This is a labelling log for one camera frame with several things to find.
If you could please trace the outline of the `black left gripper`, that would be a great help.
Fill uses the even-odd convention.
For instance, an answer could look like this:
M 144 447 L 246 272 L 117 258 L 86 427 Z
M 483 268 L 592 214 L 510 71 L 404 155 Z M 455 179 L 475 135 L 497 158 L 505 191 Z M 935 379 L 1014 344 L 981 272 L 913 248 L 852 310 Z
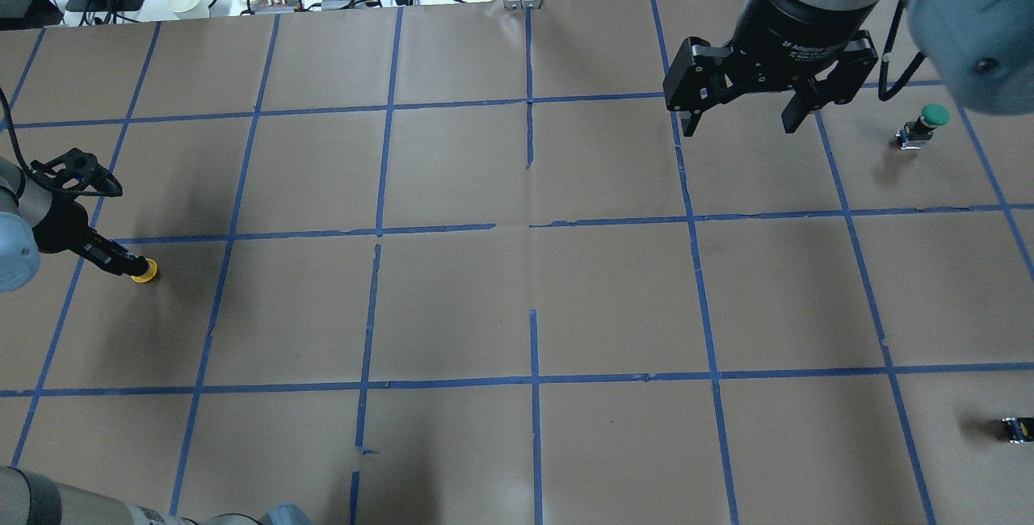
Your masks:
M 113 275 L 139 275 L 145 257 L 134 255 L 117 242 L 99 238 L 89 226 L 86 209 L 74 198 L 121 197 L 123 187 L 114 173 L 100 164 L 95 154 L 73 147 L 48 163 L 31 162 L 31 179 L 43 187 L 49 203 L 44 215 L 32 227 L 42 254 L 71 251 Z

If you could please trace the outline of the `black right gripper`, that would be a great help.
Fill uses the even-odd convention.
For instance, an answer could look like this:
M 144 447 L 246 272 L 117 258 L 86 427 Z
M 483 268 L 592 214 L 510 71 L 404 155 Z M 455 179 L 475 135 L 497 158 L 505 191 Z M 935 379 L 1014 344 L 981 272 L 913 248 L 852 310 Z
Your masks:
M 784 92 L 780 113 L 793 134 L 805 117 L 828 104 L 848 104 L 876 64 L 863 29 L 879 0 L 746 0 L 728 42 L 713 47 L 690 36 L 662 81 L 669 111 L 679 113 L 683 137 L 703 114 L 746 94 Z

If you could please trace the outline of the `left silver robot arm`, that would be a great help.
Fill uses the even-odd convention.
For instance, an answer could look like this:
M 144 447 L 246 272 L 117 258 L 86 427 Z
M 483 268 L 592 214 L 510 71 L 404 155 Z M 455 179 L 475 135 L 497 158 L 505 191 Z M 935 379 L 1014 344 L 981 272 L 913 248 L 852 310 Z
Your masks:
M 160 275 L 158 262 L 134 255 L 91 227 L 80 197 L 120 197 L 115 175 L 92 153 L 73 147 L 48 163 L 28 163 L 16 136 L 7 97 L 2 123 L 14 160 L 1 160 L 1 287 L 27 285 L 40 270 L 41 255 L 70 252 L 112 275 L 129 275 L 138 284 Z

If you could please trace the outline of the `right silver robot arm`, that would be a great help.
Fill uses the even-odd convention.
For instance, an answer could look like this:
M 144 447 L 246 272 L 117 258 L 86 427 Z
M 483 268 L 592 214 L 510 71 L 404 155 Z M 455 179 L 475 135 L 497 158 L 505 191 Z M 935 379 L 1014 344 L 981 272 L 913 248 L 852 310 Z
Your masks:
M 863 24 L 880 0 L 746 0 L 722 47 L 691 36 L 662 81 L 687 137 L 703 113 L 757 92 L 791 91 L 780 118 L 847 104 L 884 57 Z M 1032 112 L 1032 0 L 900 0 L 918 57 L 961 106 L 991 116 Z

